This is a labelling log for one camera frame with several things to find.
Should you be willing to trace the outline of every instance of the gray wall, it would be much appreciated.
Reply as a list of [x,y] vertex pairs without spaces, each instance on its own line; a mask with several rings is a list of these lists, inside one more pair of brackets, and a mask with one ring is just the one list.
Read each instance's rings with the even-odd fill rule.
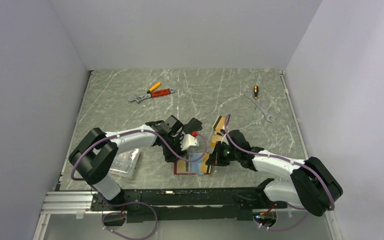
[[87,76],[48,0],[0,1],[0,239],[33,237]]
[[343,186],[344,239],[384,239],[384,1],[324,0],[286,72],[309,152]]
[[89,69],[285,69],[321,0],[50,0]]

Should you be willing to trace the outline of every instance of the white wall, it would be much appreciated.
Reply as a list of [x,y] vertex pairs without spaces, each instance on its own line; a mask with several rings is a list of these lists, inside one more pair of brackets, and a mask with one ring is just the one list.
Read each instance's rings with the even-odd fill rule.
[[50,0],[91,69],[285,69],[321,0]]
[[324,0],[286,73],[309,152],[343,187],[344,239],[384,239],[384,1]]
[[0,1],[0,240],[32,239],[87,78],[48,0]]

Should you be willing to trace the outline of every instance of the yellow and black screwdriver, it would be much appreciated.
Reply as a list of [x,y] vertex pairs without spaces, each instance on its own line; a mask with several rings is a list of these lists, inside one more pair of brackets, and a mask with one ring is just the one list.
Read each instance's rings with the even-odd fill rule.
[[254,86],[253,93],[254,93],[254,99],[255,99],[255,110],[257,110],[257,99],[258,99],[258,86],[257,85]]

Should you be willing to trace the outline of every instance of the red handle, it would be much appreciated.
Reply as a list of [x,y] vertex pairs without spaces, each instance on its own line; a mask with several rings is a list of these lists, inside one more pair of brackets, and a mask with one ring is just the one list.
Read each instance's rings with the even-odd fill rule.
[[151,97],[156,98],[156,97],[161,97],[161,96],[165,96],[165,95],[169,95],[169,94],[170,94],[170,89],[167,88],[167,89],[151,92]]

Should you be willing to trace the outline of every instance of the table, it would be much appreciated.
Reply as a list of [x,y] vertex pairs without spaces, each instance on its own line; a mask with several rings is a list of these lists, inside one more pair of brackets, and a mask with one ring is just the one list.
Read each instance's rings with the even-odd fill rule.
[[[131,94],[144,94],[156,82],[161,82],[159,89],[173,88],[176,92],[140,104],[127,101]],[[273,123],[267,122],[252,101],[242,95],[256,84],[258,101],[274,115]],[[202,122],[200,133],[209,141],[217,116],[230,113],[229,129],[240,129],[251,146],[290,158],[304,158],[283,83],[274,69],[95,70],[85,94],[71,150],[92,128],[116,132],[166,120],[170,115],[183,123],[197,118]],[[200,147],[190,148],[189,152],[203,151],[203,145],[200,142]],[[226,167],[213,167],[211,174],[204,176],[174,175],[173,168],[173,163],[164,161],[161,147],[143,147],[132,178],[112,177],[124,189],[256,187],[264,179],[275,177],[242,168],[236,161]],[[60,190],[89,190],[86,182],[70,179],[71,170],[67,163]]]

